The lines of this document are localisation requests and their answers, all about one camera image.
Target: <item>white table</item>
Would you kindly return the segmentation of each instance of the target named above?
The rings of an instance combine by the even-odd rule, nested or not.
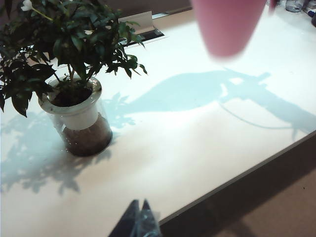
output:
[[[104,237],[133,199],[162,222],[316,129],[316,29],[277,8],[245,52],[209,57],[187,11],[156,19],[168,37],[128,50],[149,75],[101,72],[114,141],[76,158],[35,98],[1,113],[1,233]]]

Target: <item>white flower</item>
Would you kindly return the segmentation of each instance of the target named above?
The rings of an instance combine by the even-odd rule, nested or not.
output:
[[[31,0],[24,0],[23,7],[21,7],[22,11],[29,11],[33,9]]]
[[[86,35],[90,35],[90,34],[92,34],[93,33],[93,31],[84,31],[84,33],[86,34]]]

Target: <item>blurry pink object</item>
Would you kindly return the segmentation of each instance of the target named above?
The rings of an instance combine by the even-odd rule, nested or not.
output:
[[[191,1],[209,53],[225,57],[245,48],[267,0]]]

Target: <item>white pot rim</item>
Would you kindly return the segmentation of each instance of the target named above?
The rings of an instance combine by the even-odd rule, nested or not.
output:
[[[55,87],[58,83],[59,83],[58,80],[55,79],[51,81],[49,84]],[[44,111],[53,115],[57,114],[57,115],[67,116],[67,115],[75,115],[75,114],[81,113],[82,111],[93,106],[97,102],[97,100],[100,98],[101,93],[102,93],[101,83],[96,78],[91,77],[88,81],[88,86],[92,89],[92,93],[86,100],[84,100],[80,104],[69,106],[69,107],[59,107],[59,106],[53,105],[50,102],[48,96],[43,95],[42,99],[39,99],[39,105]]]

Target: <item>soil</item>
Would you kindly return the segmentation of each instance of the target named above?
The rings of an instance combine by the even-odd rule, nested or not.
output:
[[[112,139],[108,121],[99,113],[97,121],[83,130],[63,131],[66,148],[76,156],[91,156],[104,150]]]
[[[92,94],[91,89],[81,88],[75,91],[60,92],[51,103],[58,107],[70,107],[85,101]]]

